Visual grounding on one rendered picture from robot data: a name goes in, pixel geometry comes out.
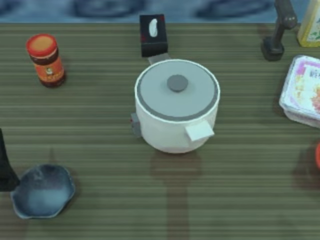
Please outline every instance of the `wooden surface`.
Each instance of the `wooden surface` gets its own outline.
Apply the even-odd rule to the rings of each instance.
[[[0,198],[1,240],[318,240],[320,183],[308,149],[319,130],[288,120],[278,105],[299,48],[266,62],[271,25],[169,24],[173,58],[217,77],[216,136],[170,156],[135,139],[134,83],[148,66],[136,24],[0,25],[0,127],[21,174],[41,163],[70,169],[77,195],[57,218],[20,220]],[[47,89],[25,50],[28,37],[56,36],[68,72]]]

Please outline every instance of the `bowl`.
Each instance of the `bowl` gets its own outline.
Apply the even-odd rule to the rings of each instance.
[[[75,192],[73,178],[66,168],[41,164],[27,170],[10,195],[19,218],[50,219],[64,209]]]

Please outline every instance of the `black box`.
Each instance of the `black box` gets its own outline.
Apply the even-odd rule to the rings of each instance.
[[[152,37],[149,34],[149,24],[153,19],[157,19],[156,37]],[[168,52],[168,40],[164,14],[140,15],[140,42],[141,55],[143,58],[149,58]]]

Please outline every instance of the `pot lid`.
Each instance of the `pot lid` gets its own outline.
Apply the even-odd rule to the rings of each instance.
[[[148,67],[139,77],[136,97],[152,115],[189,121],[215,107],[220,96],[215,76],[198,63],[170,59]]]

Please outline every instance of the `spice jar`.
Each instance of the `spice jar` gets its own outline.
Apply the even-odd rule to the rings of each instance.
[[[45,87],[58,87],[65,81],[66,73],[59,57],[57,41],[53,36],[34,35],[27,41],[26,49],[38,78]]]

